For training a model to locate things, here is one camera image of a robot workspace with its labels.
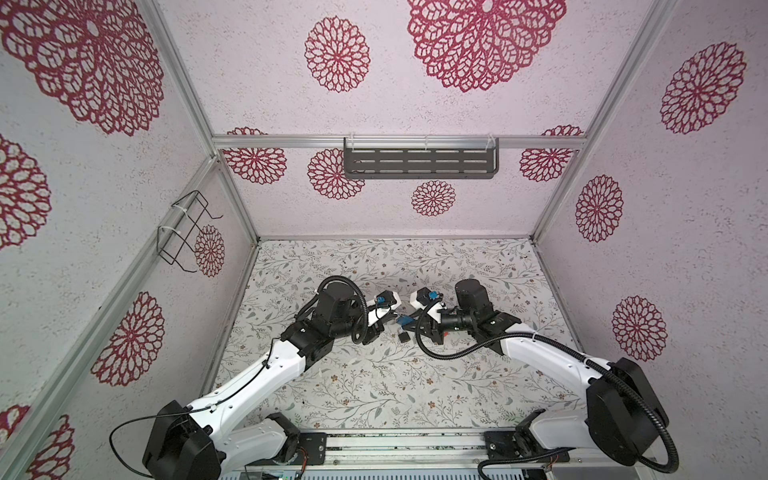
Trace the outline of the blue padlock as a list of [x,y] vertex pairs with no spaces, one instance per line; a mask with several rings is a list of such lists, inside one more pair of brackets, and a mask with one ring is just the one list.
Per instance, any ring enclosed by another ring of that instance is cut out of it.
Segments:
[[408,315],[399,316],[396,320],[396,323],[401,330],[408,332],[415,332],[416,327],[418,326],[417,320]]

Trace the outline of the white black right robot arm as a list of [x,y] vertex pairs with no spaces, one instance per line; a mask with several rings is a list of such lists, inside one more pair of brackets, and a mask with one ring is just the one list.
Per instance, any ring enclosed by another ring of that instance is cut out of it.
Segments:
[[623,466],[640,463],[671,474],[680,466],[669,418],[642,368],[628,358],[611,362],[546,337],[496,309],[476,279],[455,286],[457,306],[421,288],[410,296],[418,347],[436,360],[489,349],[520,361],[563,385],[585,404],[581,413],[538,409],[509,431],[485,435],[491,465],[567,461],[573,451],[598,450]]

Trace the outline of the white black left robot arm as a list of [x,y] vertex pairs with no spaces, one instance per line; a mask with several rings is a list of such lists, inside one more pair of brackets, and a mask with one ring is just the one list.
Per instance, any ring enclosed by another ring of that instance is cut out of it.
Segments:
[[172,401],[156,415],[142,458],[153,479],[217,479],[252,462],[287,463],[297,453],[299,429],[280,413],[243,427],[270,395],[327,355],[360,320],[374,340],[402,301],[392,291],[362,306],[354,299],[313,298],[267,353],[214,389],[183,406]]

